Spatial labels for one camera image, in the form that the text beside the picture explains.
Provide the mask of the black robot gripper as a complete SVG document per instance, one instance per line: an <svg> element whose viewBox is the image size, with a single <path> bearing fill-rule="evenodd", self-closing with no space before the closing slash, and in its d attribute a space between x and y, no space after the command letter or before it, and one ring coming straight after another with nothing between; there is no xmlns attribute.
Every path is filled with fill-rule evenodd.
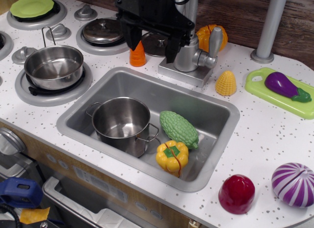
<svg viewBox="0 0 314 228"><path fill-rule="evenodd" d="M182 45L190 43L195 24L178 11L175 0L116 0L115 6L123 36L133 51L141 41L142 30L168 38L166 63L173 63Z"/></svg>

